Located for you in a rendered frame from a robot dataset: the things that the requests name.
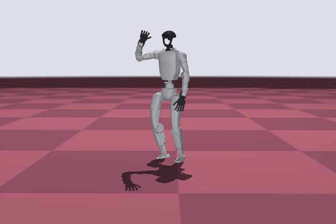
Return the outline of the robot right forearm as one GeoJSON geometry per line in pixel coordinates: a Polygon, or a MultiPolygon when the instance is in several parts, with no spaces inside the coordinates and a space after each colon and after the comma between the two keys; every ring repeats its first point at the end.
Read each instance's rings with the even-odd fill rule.
{"type": "Polygon", "coordinates": [[[139,44],[137,45],[136,51],[135,51],[135,54],[136,54],[137,56],[142,55],[142,48],[143,48],[143,43],[140,43],[140,42],[139,42],[139,44]]]}

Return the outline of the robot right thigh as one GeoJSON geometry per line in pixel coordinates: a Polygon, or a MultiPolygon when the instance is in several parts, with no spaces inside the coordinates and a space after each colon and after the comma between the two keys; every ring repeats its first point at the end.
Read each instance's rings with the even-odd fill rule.
{"type": "Polygon", "coordinates": [[[161,102],[163,101],[164,99],[162,99],[162,92],[155,93],[151,101],[150,119],[153,129],[157,133],[161,133],[164,130],[164,126],[159,123],[159,118],[161,114],[161,102]]]}

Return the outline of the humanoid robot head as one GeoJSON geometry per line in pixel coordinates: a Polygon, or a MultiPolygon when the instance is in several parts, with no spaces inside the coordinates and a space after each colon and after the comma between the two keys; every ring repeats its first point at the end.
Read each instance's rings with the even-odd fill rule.
{"type": "Polygon", "coordinates": [[[172,42],[172,39],[173,38],[176,38],[176,34],[173,32],[173,31],[166,31],[162,34],[162,38],[163,38],[163,44],[164,46],[166,46],[166,50],[165,51],[170,51],[170,50],[173,50],[173,49],[170,49],[170,48],[173,48],[173,45],[171,45],[171,42],[172,42]],[[167,38],[168,40],[170,40],[170,43],[167,45],[165,44],[165,38],[167,38]]]}

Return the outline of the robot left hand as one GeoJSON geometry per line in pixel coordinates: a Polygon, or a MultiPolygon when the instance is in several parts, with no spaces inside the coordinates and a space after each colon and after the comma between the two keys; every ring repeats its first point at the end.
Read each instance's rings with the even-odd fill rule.
{"type": "Polygon", "coordinates": [[[181,108],[180,108],[179,112],[181,111],[181,109],[182,109],[182,111],[184,110],[184,105],[185,105],[185,100],[184,99],[185,98],[186,98],[186,96],[182,96],[182,91],[181,91],[180,98],[178,98],[178,100],[173,104],[173,105],[175,105],[177,103],[177,106],[174,110],[176,110],[177,107],[178,107],[178,109],[177,109],[177,111],[178,111],[179,108],[180,108],[180,105],[181,105],[181,108]],[[183,108],[182,108],[182,105],[183,105],[183,108]]]}

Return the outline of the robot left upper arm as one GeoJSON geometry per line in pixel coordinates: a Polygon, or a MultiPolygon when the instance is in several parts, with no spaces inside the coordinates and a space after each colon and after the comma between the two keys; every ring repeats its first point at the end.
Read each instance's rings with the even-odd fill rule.
{"type": "Polygon", "coordinates": [[[181,78],[183,79],[184,72],[187,71],[189,73],[188,64],[187,64],[187,55],[184,52],[177,51],[176,56],[177,56],[177,59],[180,60],[181,68],[183,69],[183,72],[181,73],[181,78]]]}

